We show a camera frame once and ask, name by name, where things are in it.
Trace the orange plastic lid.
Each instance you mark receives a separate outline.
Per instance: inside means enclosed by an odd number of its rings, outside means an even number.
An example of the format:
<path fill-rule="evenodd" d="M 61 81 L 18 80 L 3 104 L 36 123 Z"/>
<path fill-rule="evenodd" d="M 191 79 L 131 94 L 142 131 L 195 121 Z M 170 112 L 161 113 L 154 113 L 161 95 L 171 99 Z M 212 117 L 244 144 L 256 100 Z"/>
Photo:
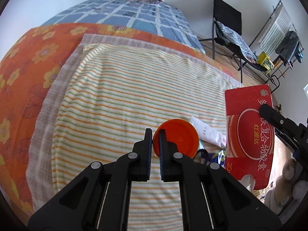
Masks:
<path fill-rule="evenodd" d="M 170 119 L 162 123 L 153 137 L 153 150 L 160 156 L 159 131 L 164 129 L 169 142 L 175 143 L 180 153 L 193 158 L 199 147 L 199 137 L 196 129 L 189 122 L 182 119 Z"/>

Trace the yellow box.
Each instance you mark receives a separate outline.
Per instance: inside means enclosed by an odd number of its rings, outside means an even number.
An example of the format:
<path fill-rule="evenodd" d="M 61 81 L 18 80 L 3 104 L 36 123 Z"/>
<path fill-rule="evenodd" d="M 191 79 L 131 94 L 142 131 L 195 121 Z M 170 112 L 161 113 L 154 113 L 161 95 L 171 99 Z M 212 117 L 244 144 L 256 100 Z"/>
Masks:
<path fill-rule="evenodd" d="M 257 63 L 265 68 L 265 74 L 269 74 L 274 69 L 273 62 L 264 51 L 262 51 L 260 55 L 258 55 Z"/>

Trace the beige slippers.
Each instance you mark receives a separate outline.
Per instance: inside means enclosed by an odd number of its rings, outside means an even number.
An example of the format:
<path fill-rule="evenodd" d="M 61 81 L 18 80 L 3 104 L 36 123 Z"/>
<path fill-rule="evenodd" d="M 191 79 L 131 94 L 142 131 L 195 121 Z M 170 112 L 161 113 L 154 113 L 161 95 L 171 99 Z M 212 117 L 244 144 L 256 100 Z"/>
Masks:
<path fill-rule="evenodd" d="M 299 180 L 302 165 L 288 159 L 283 166 L 282 175 L 276 180 L 276 187 L 266 193 L 264 204 L 278 215 L 285 206 L 291 206 L 292 215 L 307 193 L 307 180 Z"/>

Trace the red medicine box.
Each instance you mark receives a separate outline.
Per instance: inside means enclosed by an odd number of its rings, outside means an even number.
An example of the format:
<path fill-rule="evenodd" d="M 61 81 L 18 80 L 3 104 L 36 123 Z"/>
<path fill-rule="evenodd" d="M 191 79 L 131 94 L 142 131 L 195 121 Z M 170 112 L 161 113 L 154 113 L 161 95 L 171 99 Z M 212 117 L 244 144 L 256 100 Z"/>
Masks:
<path fill-rule="evenodd" d="M 237 180 L 251 175 L 254 189 L 267 187 L 274 156 L 274 127 L 259 114 L 273 108 L 268 85 L 225 91 L 227 148 L 224 168 Z"/>

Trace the striped yellow towel blanket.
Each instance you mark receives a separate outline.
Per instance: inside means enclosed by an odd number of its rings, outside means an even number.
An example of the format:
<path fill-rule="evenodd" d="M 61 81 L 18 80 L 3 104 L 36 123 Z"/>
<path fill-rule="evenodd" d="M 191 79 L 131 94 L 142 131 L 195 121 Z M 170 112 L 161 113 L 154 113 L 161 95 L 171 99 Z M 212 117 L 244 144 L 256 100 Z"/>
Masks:
<path fill-rule="evenodd" d="M 239 81 L 161 44 L 86 34 L 37 117 L 26 178 L 39 210 L 94 161 L 130 152 L 169 119 L 196 117 L 226 132 L 224 93 Z"/>

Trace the blue white striped cushion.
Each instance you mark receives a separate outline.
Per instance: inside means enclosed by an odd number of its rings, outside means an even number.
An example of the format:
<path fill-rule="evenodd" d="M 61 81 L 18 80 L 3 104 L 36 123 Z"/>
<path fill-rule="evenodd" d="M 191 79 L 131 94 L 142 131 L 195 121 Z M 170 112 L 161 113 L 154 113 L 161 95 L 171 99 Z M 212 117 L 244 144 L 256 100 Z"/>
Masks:
<path fill-rule="evenodd" d="M 216 34 L 217 37 L 225 40 L 228 45 L 235 45 L 240 48 L 241 54 L 249 61 L 255 63 L 257 61 L 257 56 L 252 52 L 250 47 L 244 42 L 242 37 L 232 30 L 231 28 L 225 26 L 219 21 L 216 21 Z"/>

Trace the dark hanging garment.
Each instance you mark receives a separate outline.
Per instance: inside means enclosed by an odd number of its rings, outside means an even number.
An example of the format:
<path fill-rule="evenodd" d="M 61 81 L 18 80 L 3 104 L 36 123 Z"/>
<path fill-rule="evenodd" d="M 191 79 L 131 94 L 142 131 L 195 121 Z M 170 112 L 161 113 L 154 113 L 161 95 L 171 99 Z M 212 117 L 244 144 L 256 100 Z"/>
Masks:
<path fill-rule="evenodd" d="M 275 53 L 278 54 L 284 61 L 289 62 L 294 56 L 299 44 L 299 37 L 295 31 L 288 31 L 281 43 L 275 49 Z"/>

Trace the black folding chair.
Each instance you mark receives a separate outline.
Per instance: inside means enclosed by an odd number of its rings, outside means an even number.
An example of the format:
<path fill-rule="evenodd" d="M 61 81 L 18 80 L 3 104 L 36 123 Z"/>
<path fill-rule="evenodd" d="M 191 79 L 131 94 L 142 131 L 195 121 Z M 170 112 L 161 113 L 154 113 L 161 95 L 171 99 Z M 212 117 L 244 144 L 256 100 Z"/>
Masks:
<path fill-rule="evenodd" d="M 227 57 L 236 59 L 243 75 L 243 68 L 246 64 L 254 69 L 265 72 L 266 68 L 258 64 L 256 54 L 242 39 L 242 14 L 223 0 L 213 0 L 213 20 L 211 26 L 211 38 L 200 39 L 199 42 L 210 41 L 212 44 L 212 59 L 215 59 L 216 44 L 224 46 L 232 55 Z"/>

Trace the orange floral bed sheet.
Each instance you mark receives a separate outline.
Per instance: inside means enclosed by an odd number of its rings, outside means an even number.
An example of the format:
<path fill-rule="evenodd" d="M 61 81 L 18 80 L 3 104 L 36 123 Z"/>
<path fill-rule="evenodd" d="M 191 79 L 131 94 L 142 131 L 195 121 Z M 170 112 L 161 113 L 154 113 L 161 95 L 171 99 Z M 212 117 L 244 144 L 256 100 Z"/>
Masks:
<path fill-rule="evenodd" d="M 33 214 L 26 169 L 37 116 L 61 67 L 87 33 L 130 38 L 175 49 L 235 78 L 233 71 L 195 47 L 137 29 L 108 24 L 61 23 L 29 30 L 1 61 L 1 191 L 22 220 Z"/>

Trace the black clothes drying rack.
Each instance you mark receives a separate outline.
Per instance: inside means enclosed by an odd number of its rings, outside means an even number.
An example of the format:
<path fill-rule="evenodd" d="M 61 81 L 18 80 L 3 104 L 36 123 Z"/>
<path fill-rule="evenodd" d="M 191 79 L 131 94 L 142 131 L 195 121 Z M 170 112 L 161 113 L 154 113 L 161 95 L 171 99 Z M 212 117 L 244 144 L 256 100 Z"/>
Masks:
<path fill-rule="evenodd" d="M 296 62 L 303 61 L 304 47 L 298 31 L 284 6 L 279 0 L 273 12 L 261 28 L 251 45 L 257 43 L 261 53 L 259 60 L 266 68 L 264 83 L 271 84 L 271 93 L 280 87 L 280 80 L 294 68 Z"/>

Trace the white printed tube package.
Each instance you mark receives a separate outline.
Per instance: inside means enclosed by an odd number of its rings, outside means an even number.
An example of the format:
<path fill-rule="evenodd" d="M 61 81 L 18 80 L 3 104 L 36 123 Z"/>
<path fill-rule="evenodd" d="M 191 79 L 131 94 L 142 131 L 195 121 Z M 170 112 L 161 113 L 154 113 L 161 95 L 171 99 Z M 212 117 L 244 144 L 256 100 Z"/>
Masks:
<path fill-rule="evenodd" d="M 200 140 L 213 144 L 221 149 L 226 148 L 226 135 L 194 116 L 191 116 L 189 122 L 197 131 Z"/>

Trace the green striped hanging towel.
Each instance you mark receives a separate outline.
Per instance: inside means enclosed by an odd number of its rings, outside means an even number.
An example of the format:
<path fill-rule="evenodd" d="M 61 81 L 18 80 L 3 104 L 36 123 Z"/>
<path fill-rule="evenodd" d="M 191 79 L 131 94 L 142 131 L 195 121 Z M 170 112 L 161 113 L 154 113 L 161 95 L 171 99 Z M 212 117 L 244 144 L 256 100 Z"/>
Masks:
<path fill-rule="evenodd" d="M 258 41 L 260 49 L 268 56 L 278 47 L 293 26 L 292 19 L 282 3 L 274 11 L 265 32 Z"/>

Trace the blue checked bed sheet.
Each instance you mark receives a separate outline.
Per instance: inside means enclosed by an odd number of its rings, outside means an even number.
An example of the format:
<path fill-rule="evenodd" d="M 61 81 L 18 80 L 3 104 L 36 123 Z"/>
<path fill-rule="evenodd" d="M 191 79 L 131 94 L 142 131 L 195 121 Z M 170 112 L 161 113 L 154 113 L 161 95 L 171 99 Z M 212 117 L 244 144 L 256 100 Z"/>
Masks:
<path fill-rule="evenodd" d="M 58 13 L 44 25 L 57 23 L 97 23 L 109 24 L 117 29 L 132 28 L 205 53 L 183 13 L 166 3 L 88 0 Z"/>

